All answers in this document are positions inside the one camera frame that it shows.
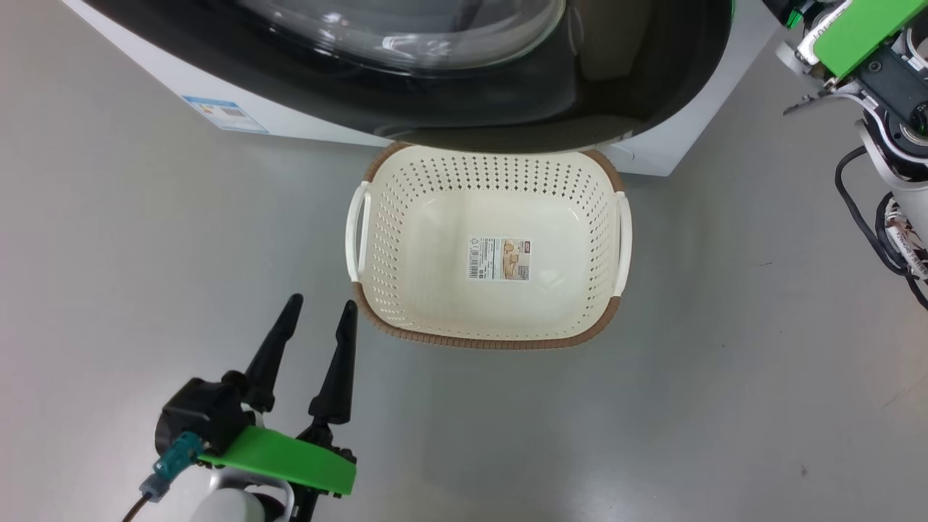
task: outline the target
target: laundry basket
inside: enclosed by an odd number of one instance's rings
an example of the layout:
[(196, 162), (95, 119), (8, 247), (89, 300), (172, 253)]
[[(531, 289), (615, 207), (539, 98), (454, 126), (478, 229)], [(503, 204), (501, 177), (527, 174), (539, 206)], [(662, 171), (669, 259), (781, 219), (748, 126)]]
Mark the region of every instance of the laundry basket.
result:
[(597, 152), (488, 155), (394, 144), (345, 230), (361, 309), (387, 333), (498, 349), (575, 346), (625, 288), (631, 211)]

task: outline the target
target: gray floor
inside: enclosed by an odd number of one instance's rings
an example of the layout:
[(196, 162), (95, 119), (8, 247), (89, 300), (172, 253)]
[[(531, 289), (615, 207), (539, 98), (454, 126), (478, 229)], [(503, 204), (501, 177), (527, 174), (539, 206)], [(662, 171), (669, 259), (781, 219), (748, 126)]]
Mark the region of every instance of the gray floor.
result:
[[(363, 323), (355, 495), (321, 521), (923, 520), (928, 321), (831, 170), (857, 110), (768, 49), (670, 179), (630, 177), (636, 257), (595, 341), (417, 346)], [(308, 305), (271, 426), (307, 421), (374, 150), (218, 131), (55, 2), (0, 5), (0, 362), (8, 520), (119, 520), (159, 407)], [(866, 214), (883, 193), (849, 169)], [(138, 518), (186, 520), (189, 472)]]

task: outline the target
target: basket handle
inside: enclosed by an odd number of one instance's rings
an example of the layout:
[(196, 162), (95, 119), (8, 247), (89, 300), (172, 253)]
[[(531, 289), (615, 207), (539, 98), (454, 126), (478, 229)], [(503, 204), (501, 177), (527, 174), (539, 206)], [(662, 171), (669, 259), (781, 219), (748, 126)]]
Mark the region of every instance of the basket handle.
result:
[[(360, 272), (364, 270), (365, 250), (367, 249), (367, 224), (370, 221), (370, 192), (367, 181), (354, 191), (351, 206), (348, 207), (348, 222), (345, 224), (345, 263), (348, 265), (348, 277), (352, 282), (360, 281)], [(361, 223), (361, 253), (358, 255), (357, 221), (361, 218), (361, 204), (364, 204), (364, 221)]]
[(616, 192), (619, 205), (619, 277), (615, 282), (615, 295), (621, 297), (628, 283), (628, 271), (632, 267), (632, 209), (624, 192)]

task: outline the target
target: green bracket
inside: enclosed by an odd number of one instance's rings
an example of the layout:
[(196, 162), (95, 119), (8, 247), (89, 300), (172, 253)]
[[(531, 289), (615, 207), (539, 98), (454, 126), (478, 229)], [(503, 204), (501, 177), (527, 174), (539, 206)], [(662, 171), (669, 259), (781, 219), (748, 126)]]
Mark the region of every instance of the green bracket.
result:
[(926, 7), (928, 0), (851, 0), (815, 43), (815, 55), (831, 73), (845, 78)]
[(223, 456), (200, 460), (341, 495), (351, 494), (357, 474), (354, 464), (329, 450), (255, 426), (246, 427)]

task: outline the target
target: cable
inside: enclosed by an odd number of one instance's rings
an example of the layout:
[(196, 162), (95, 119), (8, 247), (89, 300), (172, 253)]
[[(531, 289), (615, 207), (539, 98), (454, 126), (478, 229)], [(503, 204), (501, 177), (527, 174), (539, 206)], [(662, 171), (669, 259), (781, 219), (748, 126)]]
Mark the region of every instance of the cable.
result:
[(860, 231), (863, 232), (864, 237), (867, 238), (867, 242), (870, 243), (870, 247), (873, 249), (873, 252), (880, 257), (880, 260), (883, 261), (883, 264), (897, 276), (907, 276), (909, 271), (906, 268), (897, 267), (890, 260), (889, 255), (883, 249), (883, 246), (880, 244), (880, 240), (877, 239), (876, 235), (873, 234), (873, 230), (870, 230), (870, 226), (867, 225), (867, 222), (864, 221), (864, 216), (860, 214), (860, 210), (857, 209), (857, 204), (854, 203), (854, 199), (851, 198), (850, 193), (847, 192), (847, 189), (844, 187), (844, 169), (848, 166), (849, 163), (853, 162), (855, 159), (863, 156), (867, 153), (865, 147), (858, 147), (852, 150), (849, 154), (844, 156), (840, 162), (838, 162), (838, 167), (834, 171), (834, 186), (838, 189), (838, 193), (841, 194), (841, 197), (844, 199), (844, 204), (847, 205), (847, 210), (851, 212), (851, 217), (854, 218), (854, 222), (857, 223), (857, 227), (860, 228)]
[(880, 260), (883, 261), (883, 264), (886, 265), (891, 272), (897, 276), (906, 278), (909, 289), (915, 295), (915, 299), (919, 302), (919, 305), (922, 305), (923, 308), (928, 310), (928, 296), (926, 296), (925, 292), (919, 287), (918, 278), (909, 272), (909, 265), (906, 263), (905, 258), (896, 251), (896, 248), (890, 243), (889, 237), (886, 234), (886, 207), (889, 205), (890, 200), (892, 200), (893, 193), (890, 192), (886, 194), (877, 206), (876, 223), (874, 227), (876, 229), (876, 234), (874, 234), (873, 230), (870, 230), (870, 227), (867, 226), (867, 222), (864, 221), (864, 217), (860, 214), (860, 210), (857, 208), (857, 204), (854, 203), (854, 199), (844, 187), (845, 168), (855, 159), (866, 153), (867, 149), (865, 147), (859, 147), (852, 150), (838, 162), (838, 167), (834, 171), (834, 186), (844, 199), (844, 204), (847, 205), (847, 210), (851, 212), (851, 217), (854, 218), (857, 227), (860, 228), (864, 237), (867, 238), (867, 242), (870, 243), (870, 247), (873, 248), (873, 252), (880, 257)]
[(142, 509), (142, 506), (148, 503), (148, 500), (150, 498), (151, 498), (151, 493), (145, 493), (144, 495), (142, 495), (142, 498), (138, 499), (135, 502), (135, 505), (132, 506), (132, 509), (129, 510), (129, 513), (126, 513), (125, 516), (122, 518), (122, 522), (132, 522), (132, 519), (135, 518), (136, 515), (138, 515), (139, 510)]

